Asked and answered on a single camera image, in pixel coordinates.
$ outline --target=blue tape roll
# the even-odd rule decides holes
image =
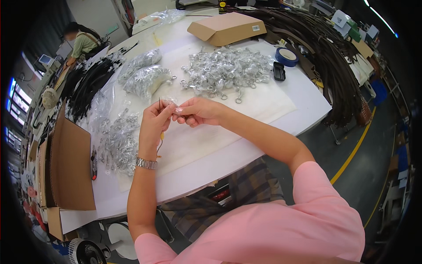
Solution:
[[[287,67],[295,67],[299,58],[291,50],[278,48],[276,51],[276,60]]]

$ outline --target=metal watch band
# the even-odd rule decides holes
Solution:
[[[156,169],[157,168],[157,162],[156,161],[147,161],[140,157],[136,159],[135,162],[136,166],[146,168],[146,169]]]

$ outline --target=barcode label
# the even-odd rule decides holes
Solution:
[[[135,74],[135,82],[139,81],[142,78],[143,78],[143,71],[139,71],[138,73]]]

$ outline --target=hand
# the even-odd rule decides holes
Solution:
[[[168,129],[171,115],[176,106],[161,100],[153,103],[143,111],[141,131],[139,132],[138,157],[156,161],[160,134]]]
[[[186,123],[194,128],[201,124],[219,125],[219,119],[228,108],[221,104],[205,98],[194,97],[176,108],[176,116],[173,114],[173,121],[179,124]]]

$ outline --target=ceiling light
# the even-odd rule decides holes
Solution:
[[[398,35],[396,35],[396,33],[394,32],[394,30],[390,27],[390,25],[387,23],[387,21],[385,21],[385,19],[383,19],[382,18],[382,16],[380,16],[379,14],[378,14],[378,12],[377,11],[375,11],[375,9],[373,9],[372,7],[369,7],[372,11],[374,11],[374,13],[379,17],[379,18],[381,18],[381,20],[387,25],[387,27],[391,30],[391,32],[393,32],[393,34],[398,38]]]

